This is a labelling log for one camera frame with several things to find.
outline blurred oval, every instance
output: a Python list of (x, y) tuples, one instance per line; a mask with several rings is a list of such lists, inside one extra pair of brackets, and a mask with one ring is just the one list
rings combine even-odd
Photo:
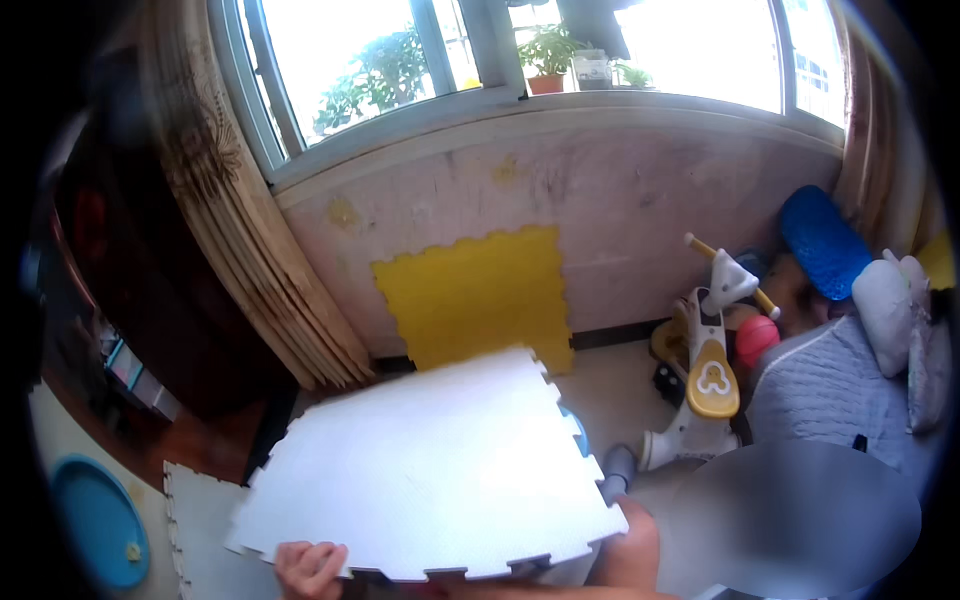
[(669, 534), (712, 581), (768, 598), (863, 588), (897, 567), (920, 535), (909, 482), (837, 444), (748, 445), (695, 470), (667, 516)]

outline bear face logo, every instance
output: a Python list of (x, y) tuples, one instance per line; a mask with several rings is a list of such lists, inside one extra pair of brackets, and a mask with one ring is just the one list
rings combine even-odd
[(697, 389), (700, 390), (701, 394), (714, 392), (725, 396), (730, 393), (730, 387), (730, 380), (727, 378), (727, 371), (724, 366), (715, 360), (707, 361), (697, 378)]

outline window frame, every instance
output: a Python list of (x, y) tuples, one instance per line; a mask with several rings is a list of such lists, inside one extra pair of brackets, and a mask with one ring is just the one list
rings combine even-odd
[[(245, 0), (245, 8), (257, 54), (257, 71), (263, 78), (282, 139), (277, 139), (270, 113), (260, 96), (236, 0), (207, 0), (210, 30), (230, 100), (238, 107), (240, 128), (264, 179), (275, 194), (348, 160), (417, 135), (496, 116), (564, 108), (643, 110), (694, 107), (778, 125), (837, 148), (844, 145), (842, 128), (797, 108), (795, 50), (782, 0), (767, 0), (780, 59), (780, 114), (711, 98), (647, 90), (597, 90), (528, 97), (522, 67), (516, 56), (514, 27), (504, 0), (460, 0), (463, 22), (483, 87), (441, 95), (456, 86), (433, 0), (409, 2), (437, 97), (394, 108), (306, 147), (269, 43), (262, 0)], [(255, 12), (259, 18), (252, 18)], [(282, 133), (291, 128), (293, 142), (288, 142)], [(286, 148), (289, 158), (284, 158), (279, 144)]]

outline terracotta pot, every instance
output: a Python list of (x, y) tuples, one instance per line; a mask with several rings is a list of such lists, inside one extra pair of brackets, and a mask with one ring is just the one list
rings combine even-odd
[(563, 75), (538, 75), (537, 77), (528, 77), (527, 82), (530, 83), (530, 92), (535, 96), (564, 91)]

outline pink wall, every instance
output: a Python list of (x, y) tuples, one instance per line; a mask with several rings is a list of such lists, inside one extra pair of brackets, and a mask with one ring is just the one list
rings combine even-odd
[(669, 315), (700, 282), (693, 231), (770, 249), (808, 183), (832, 190), (836, 153), (743, 133), (580, 130), (467, 146), (377, 171), (284, 211), (318, 276), (374, 356), (405, 353), (370, 264), (462, 237), (558, 225), (573, 331)]

